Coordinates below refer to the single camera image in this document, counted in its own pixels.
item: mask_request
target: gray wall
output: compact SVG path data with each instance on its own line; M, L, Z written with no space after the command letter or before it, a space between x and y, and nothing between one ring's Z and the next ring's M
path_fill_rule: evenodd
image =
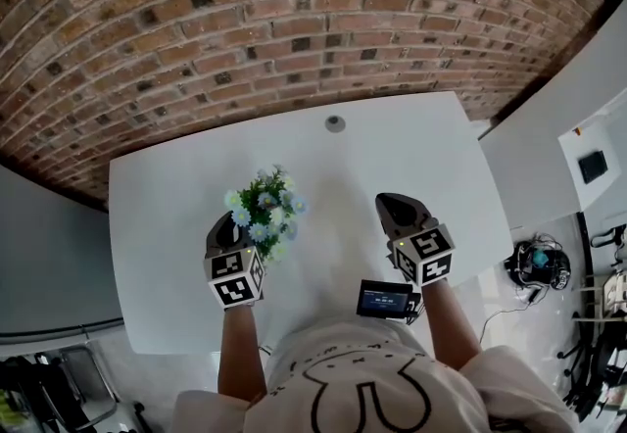
M108 215L0 167L0 332L119 316Z

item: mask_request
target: forearm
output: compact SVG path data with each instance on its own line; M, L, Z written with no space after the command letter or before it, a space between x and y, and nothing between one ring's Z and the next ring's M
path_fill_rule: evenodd
M422 287L435 358L460 370L481 353L479 339L461 310L453 289L445 280Z
M238 306L224 314L217 391L247 402L267 392L255 318L248 306Z

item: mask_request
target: tabletop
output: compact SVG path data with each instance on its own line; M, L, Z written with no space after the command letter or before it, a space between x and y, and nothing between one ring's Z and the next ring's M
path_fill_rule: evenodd
M343 131L325 121L340 117ZM310 210L255 306L260 344L334 313L355 313L362 279L402 281L385 258L380 192L421 200L455 242L459 284L511 254L487 162L453 92L333 104L244 121L111 163L116 282L133 349L219 351L223 313L203 272L205 239L228 189L283 165Z

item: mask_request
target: black line drawing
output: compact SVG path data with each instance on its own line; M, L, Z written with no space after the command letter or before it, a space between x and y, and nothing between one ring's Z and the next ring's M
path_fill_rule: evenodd
M320 389L315 394L315 398L313 399L313 403L312 403L311 422L312 422L312 430L313 430L314 433L321 433L321 430L320 430L320 428L318 426L317 414L318 414L318 408L319 408L319 405L320 405L320 400L322 399L322 396L324 395L324 391L329 386L329 383L321 381L319 379L316 379L315 377L310 375L310 372L315 367L317 367L318 365L320 365L323 362L331 361L331 360L334 360L334 359L338 359L340 357L345 357L346 355L352 355L354 353L362 353L362 351L361 350L355 350L355 351L342 353L342 354L339 354L339 355L333 355L333 356L328 357L326 359L322 359L321 361L317 361L316 363L311 365L309 368L307 368L305 371L303 371L303 377L305 377L306 379L308 379L311 382L314 382L315 384L318 384L320 386ZM381 404L379 403L379 397L378 397L377 391L376 391L376 383L375 382L363 382L363 383L355 385L356 389L357 389L359 401L360 401L360 423L359 423L357 429L355 430L355 433L362 433L363 432L363 429L365 428L365 422L366 422L366 419L367 419L367 417L366 417L366 409L365 409L365 392L364 392L364 390L369 390L370 396L372 397L372 401L374 403L374 410L376 412L376 416L378 417L378 419L381 422L381 424L383 424L383 426L385 426L390 431L394 431L395 433L413 433L415 431L420 430L422 428L422 426L424 426L426 424L426 422L429 419L429 416L431 414L431 401L429 400L429 397L427 396L427 394L424 391L424 389L422 388L422 386L420 386L415 381L415 379L413 379L411 376L406 374L406 369L414 361L415 361L415 358L410 359L405 365L403 365L403 367L397 373L403 379L408 381L408 383L413 387L413 389L416 390L416 392L418 393L418 396L422 399L422 401L424 403L424 412L423 412L422 417L420 418L420 420L415 424L415 426L412 426L410 428L400 428L400 427L394 425L385 416L385 413L383 412Z

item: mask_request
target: black cable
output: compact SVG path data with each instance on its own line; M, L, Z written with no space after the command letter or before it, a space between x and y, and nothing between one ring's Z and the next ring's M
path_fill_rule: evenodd
M492 314L490 315L490 317L488 317L488 319L487 319L487 320L485 321L485 323L483 324L483 328L481 329L481 337L479 337L479 344L481 344L481 343L483 342L483 336L484 336L484 335L485 335L485 333L486 333L486 328L488 327L488 322L489 322L492 318L494 318L497 314L502 314L502 313L515 313L515 312L526 312L526 311L527 311L529 308L531 308L532 306L539 305L539 304L542 302L542 300L543 300L545 297L547 297L547 292L549 292L549 289L550 289L550 288L551 288L551 287L547 286L547 287L546 287L546 289L545 289L545 293L544 293L544 295L543 295L540 299L538 299L535 303L527 303L527 306L525 306L524 308L518 308L518 309L516 309L516 310L500 310L500 311L497 311L496 313L492 313Z

